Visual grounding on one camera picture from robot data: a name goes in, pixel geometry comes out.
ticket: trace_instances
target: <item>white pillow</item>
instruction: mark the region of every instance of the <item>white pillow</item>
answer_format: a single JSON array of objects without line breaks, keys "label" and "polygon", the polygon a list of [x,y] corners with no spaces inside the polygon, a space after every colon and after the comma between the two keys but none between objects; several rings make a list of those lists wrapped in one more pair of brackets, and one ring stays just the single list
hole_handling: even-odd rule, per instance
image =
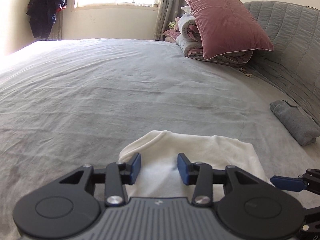
[{"label": "white pillow", "polygon": [[193,16],[193,13],[190,9],[189,6],[183,6],[183,7],[180,7],[180,9],[182,9],[183,11],[185,11],[186,13],[190,14],[191,16]]}]

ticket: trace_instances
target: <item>gray bed sheet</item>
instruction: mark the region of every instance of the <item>gray bed sheet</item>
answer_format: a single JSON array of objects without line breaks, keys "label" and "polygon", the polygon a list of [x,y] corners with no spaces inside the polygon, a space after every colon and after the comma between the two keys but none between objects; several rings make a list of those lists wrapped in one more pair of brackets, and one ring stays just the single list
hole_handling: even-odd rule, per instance
[{"label": "gray bed sheet", "polygon": [[[15,240],[15,203],[63,174],[102,168],[151,130],[252,143],[268,177],[320,165],[269,109],[290,98],[237,69],[184,57],[161,41],[38,41],[0,67],[0,236]],[[306,207],[320,197],[295,196]]]}]

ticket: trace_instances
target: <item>jacket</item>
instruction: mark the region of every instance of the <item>jacket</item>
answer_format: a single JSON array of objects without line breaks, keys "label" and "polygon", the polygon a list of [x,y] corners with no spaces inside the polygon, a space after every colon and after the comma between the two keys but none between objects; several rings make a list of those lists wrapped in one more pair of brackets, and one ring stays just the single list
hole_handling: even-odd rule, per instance
[{"label": "jacket", "polygon": [[67,0],[30,0],[27,15],[33,36],[48,39],[52,25],[56,20],[56,13],[65,9]]}]

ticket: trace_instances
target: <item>sheer curtain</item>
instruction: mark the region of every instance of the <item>sheer curtain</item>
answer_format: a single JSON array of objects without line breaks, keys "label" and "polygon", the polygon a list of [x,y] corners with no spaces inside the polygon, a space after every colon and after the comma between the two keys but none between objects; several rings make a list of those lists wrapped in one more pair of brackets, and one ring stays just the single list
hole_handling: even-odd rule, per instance
[{"label": "sheer curtain", "polygon": [[63,11],[61,10],[56,14],[56,22],[53,24],[49,38],[47,41],[61,41],[62,39],[62,20]]},{"label": "sheer curtain", "polygon": [[182,15],[180,7],[186,6],[184,0],[160,0],[156,27],[154,32],[154,40],[162,41],[162,33],[166,29],[169,22],[174,21],[178,16]]}]

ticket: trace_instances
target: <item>debris on bed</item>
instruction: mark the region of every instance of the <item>debris on bed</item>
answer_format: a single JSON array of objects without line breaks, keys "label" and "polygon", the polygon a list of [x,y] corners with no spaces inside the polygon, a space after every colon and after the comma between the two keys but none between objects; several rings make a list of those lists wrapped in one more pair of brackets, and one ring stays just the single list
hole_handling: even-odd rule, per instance
[{"label": "debris on bed", "polygon": [[245,74],[247,77],[252,77],[251,73],[247,73],[247,70],[245,68],[240,67],[239,71]]}]

